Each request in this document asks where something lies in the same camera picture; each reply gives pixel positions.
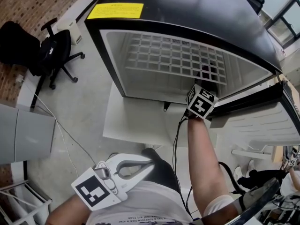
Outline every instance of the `metal shelf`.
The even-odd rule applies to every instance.
[[[159,34],[131,34],[125,68],[227,84],[221,51]]]

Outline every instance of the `black office chair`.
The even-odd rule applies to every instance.
[[[42,26],[47,29],[49,37],[41,44],[39,40],[26,32],[19,24],[8,21],[0,29],[0,61],[4,64],[19,64],[26,66],[33,75],[49,75],[49,87],[55,89],[55,78],[62,68],[68,77],[76,83],[77,77],[72,77],[65,68],[65,64],[80,56],[83,52],[70,56],[71,36],[69,30],[53,33],[51,25],[57,22],[54,18]]]
[[[251,5],[251,7],[254,9],[256,14],[259,14],[259,12],[261,11],[261,9],[263,7],[264,0],[247,0],[247,1]]]

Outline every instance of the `white sneaker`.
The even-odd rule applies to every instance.
[[[234,173],[233,173],[233,176],[234,176],[234,179],[236,181],[238,181],[242,176],[242,169],[240,168],[240,166],[238,166],[235,170],[234,170]]]
[[[247,171],[247,173],[246,173],[246,178],[249,178],[250,176],[249,176],[249,172],[251,172],[252,170],[255,170],[255,167],[254,167],[254,161],[253,160],[251,160],[250,162],[249,162],[249,165],[248,165],[248,171]]]

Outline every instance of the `forearm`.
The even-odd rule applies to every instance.
[[[79,196],[74,195],[50,213],[46,225],[81,225],[86,223],[90,213]]]
[[[188,160],[194,199],[201,214],[215,198],[228,194],[225,178],[204,121],[188,121]]]
[[[294,185],[294,187],[300,191],[300,181],[299,179],[297,178],[296,174],[295,174],[295,171],[293,168],[290,169],[289,171],[290,175],[291,175],[291,179],[292,179],[292,183]]]

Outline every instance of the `t-shirt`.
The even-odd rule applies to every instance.
[[[128,199],[119,204],[92,212],[86,225],[182,225],[192,222],[179,194],[168,187],[141,181],[127,195]],[[233,199],[229,195],[220,196],[207,206],[204,215],[209,215],[232,202]],[[246,224],[261,223],[252,218]]]
[[[295,171],[296,177],[300,181],[300,171]],[[282,196],[288,196],[289,194],[295,193],[298,190],[295,188],[291,175],[288,173],[285,178],[282,180],[280,193]]]

